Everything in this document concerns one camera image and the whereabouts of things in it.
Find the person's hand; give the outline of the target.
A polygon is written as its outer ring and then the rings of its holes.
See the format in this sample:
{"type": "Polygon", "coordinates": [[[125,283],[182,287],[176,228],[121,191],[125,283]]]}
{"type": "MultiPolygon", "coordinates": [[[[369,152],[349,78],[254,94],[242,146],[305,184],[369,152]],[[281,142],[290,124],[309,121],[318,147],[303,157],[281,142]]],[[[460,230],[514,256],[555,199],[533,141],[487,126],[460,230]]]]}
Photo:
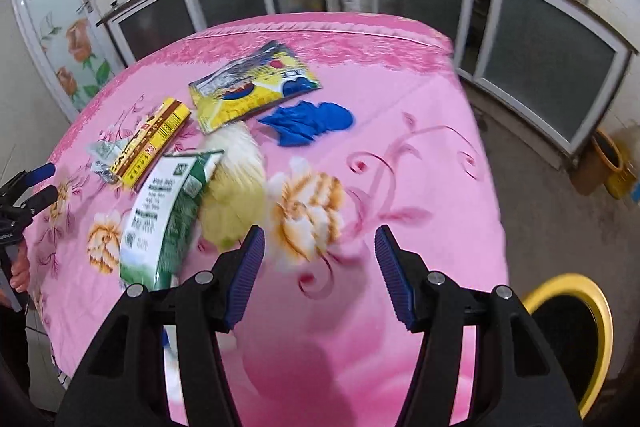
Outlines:
{"type": "Polygon", "coordinates": [[[30,264],[27,254],[27,245],[21,241],[17,245],[17,257],[12,262],[10,285],[18,293],[23,294],[28,291],[30,284],[30,264]]]}

